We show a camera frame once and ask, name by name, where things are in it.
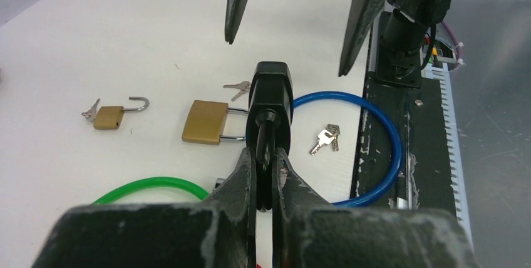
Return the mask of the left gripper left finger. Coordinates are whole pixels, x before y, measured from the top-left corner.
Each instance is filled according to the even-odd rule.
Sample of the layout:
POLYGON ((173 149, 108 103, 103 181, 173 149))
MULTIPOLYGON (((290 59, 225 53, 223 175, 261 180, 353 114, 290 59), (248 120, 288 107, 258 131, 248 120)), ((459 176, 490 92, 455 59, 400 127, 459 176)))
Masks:
POLYGON ((54 225, 35 267, 254 267, 256 165, 234 171, 197 203, 84 205, 54 225))

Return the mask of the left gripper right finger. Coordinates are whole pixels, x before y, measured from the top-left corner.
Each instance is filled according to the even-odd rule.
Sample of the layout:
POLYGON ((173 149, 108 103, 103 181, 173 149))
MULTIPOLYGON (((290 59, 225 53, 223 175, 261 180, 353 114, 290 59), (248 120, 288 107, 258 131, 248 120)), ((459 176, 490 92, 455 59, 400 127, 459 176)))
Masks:
POLYGON ((272 162, 274 267, 476 267, 465 231, 444 210, 336 207, 272 162))

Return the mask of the green cable lock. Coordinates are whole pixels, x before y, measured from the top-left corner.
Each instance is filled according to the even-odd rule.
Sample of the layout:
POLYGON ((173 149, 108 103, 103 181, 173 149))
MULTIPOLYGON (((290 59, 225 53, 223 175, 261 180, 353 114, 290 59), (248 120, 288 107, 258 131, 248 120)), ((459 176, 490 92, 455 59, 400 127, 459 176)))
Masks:
POLYGON ((96 199, 92 204, 111 204, 133 193, 155 188, 172 188, 176 190, 181 190, 192 194, 199 200, 204 200, 210 195, 210 193, 206 191, 206 189, 182 178, 148 177, 140 180, 135 180, 130 183, 126 183, 118 188, 115 188, 109 191, 108 193, 102 195, 100 198, 96 199))

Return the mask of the brass padlock keys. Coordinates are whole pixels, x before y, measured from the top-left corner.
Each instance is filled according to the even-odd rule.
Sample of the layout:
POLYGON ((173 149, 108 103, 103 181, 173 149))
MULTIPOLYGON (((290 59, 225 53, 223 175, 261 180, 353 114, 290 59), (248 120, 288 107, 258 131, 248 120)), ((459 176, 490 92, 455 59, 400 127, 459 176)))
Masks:
POLYGON ((231 98, 231 101, 235 101, 241 96, 247 94, 250 91, 251 82, 250 81, 241 81, 240 83, 233 85, 224 85, 223 88, 233 88, 238 89, 236 95, 231 98))

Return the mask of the black padlock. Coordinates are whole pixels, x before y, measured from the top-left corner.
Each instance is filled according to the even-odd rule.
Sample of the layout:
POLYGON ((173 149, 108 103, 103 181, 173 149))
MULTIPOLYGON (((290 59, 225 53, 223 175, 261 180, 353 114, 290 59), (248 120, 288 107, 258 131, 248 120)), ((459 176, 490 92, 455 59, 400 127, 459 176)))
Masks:
POLYGON ((274 152, 289 153, 294 111, 291 74, 280 61, 257 64, 249 91, 249 114, 245 131, 247 148, 254 153, 257 171, 257 210, 272 208, 274 152))

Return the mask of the small brass padlock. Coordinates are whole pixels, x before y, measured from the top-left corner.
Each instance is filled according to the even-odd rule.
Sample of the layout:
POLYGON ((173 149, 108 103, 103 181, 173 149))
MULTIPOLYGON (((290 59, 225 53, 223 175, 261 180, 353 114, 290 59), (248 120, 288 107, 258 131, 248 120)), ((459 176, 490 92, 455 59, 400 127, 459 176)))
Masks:
POLYGON ((101 106, 98 98, 91 107, 82 112, 81 116, 93 125, 96 130, 116 130, 120 127, 125 113, 137 113, 146 110, 150 106, 150 100, 143 96, 130 96, 130 101, 141 101, 143 104, 136 108, 124 106, 101 106))

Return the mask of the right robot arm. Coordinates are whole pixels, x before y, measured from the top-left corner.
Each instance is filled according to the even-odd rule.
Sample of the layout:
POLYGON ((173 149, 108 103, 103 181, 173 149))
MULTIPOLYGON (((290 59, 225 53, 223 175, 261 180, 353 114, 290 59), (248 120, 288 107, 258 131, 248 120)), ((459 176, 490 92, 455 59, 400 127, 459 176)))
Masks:
POLYGON ((379 21, 375 73, 377 82, 418 89, 451 0, 352 0, 339 62, 339 76, 346 76, 361 45, 379 21))

